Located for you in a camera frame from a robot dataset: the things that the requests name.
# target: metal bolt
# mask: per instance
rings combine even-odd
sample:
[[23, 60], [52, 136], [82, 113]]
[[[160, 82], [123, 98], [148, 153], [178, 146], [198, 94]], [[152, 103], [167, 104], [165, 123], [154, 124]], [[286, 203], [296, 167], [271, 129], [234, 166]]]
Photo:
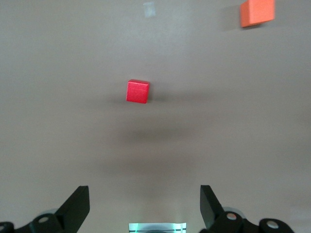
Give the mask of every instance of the metal bolt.
[[230, 220], [237, 220], [237, 216], [234, 213], [227, 214], [227, 218]]
[[49, 220], [48, 217], [42, 217], [41, 219], [39, 219], [39, 223], [43, 223], [43, 222], [46, 222], [47, 220]]
[[272, 229], [277, 229], [278, 228], [278, 224], [274, 221], [267, 221], [267, 225], [268, 227], [272, 228]]

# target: gray table surface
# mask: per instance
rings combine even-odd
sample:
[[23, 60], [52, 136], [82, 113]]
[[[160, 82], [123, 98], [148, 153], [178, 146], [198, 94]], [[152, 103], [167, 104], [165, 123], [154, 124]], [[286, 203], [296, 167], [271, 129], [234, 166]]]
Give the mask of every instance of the gray table surface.
[[[204, 227], [201, 184], [311, 233], [311, 2], [241, 29], [242, 0], [2, 0], [0, 220], [89, 185], [79, 232]], [[152, 84], [125, 101], [129, 79]]]

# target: orange cube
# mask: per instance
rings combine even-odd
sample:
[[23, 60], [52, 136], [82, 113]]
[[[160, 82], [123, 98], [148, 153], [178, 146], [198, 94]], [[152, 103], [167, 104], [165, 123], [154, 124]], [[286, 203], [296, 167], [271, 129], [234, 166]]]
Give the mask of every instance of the orange cube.
[[275, 0], [247, 0], [240, 6], [241, 27], [261, 24], [275, 18]]

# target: red cube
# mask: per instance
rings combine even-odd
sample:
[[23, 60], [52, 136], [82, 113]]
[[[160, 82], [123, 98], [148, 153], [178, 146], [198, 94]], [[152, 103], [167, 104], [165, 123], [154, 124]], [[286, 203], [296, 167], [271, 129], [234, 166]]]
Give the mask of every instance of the red cube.
[[127, 84], [126, 101], [147, 103], [150, 83], [131, 79]]
[[241, 27], [261, 24], [275, 18], [275, 0], [247, 0], [240, 6]]

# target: small white object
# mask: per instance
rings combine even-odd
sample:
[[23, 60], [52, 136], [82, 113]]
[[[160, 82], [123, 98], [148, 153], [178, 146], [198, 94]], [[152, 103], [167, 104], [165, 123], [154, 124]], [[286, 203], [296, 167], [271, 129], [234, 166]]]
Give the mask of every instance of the small white object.
[[42, 217], [42, 218], [40, 218], [39, 219], [39, 223], [44, 223], [44, 222], [46, 222], [47, 220], [49, 220], [49, 218], [48, 217]]
[[227, 218], [230, 220], [237, 220], [237, 216], [234, 213], [228, 213]]
[[272, 229], [277, 229], [278, 228], [278, 224], [274, 221], [268, 221], [267, 225], [272, 228]]
[[145, 10], [145, 17], [146, 18], [156, 16], [155, 3], [153, 1], [145, 2], [144, 3], [144, 10]]

